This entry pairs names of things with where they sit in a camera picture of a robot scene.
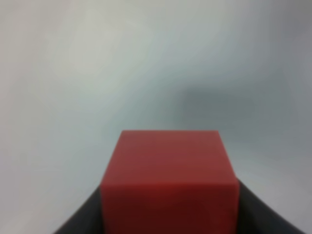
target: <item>cube top face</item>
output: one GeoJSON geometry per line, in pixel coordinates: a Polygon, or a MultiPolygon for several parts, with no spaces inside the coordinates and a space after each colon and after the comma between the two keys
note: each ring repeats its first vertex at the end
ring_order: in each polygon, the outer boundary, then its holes
{"type": "Polygon", "coordinates": [[[123,131],[101,186],[237,185],[218,131],[123,131]]]}

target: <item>white backdrop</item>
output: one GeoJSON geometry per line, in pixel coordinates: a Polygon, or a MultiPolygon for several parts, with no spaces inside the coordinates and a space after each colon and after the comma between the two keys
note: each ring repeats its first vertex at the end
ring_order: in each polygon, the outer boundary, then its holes
{"type": "Polygon", "coordinates": [[[0,234],[51,234],[122,129],[218,129],[312,233],[310,0],[0,0],[0,234]]]}

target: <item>red block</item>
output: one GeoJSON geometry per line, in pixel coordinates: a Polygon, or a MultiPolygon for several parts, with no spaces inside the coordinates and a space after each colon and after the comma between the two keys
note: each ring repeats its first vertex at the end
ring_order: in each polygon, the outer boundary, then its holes
{"type": "Polygon", "coordinates": [[[238,181],[218,131],[124,131],[100,185],[107,234],[234,234],[238,181]]]}

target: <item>white background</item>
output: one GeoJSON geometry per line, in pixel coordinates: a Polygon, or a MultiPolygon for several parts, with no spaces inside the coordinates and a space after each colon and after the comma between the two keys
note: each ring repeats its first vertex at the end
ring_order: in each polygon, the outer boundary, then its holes
{"type": "Polygon", "coordinates": [[[0,0],[0,233],[51,234],[122,129],[218,129],[312,233],[310,0],[0,0]]]}

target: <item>red cube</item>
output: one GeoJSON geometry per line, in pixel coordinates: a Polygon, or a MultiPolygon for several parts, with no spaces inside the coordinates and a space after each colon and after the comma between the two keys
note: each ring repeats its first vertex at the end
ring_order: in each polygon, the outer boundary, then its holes
{"type": "Polygon", "coordinates": [[[234,234],[239,184],[218,131],[123,131],[100,185],[107,234],[234,234]]]}

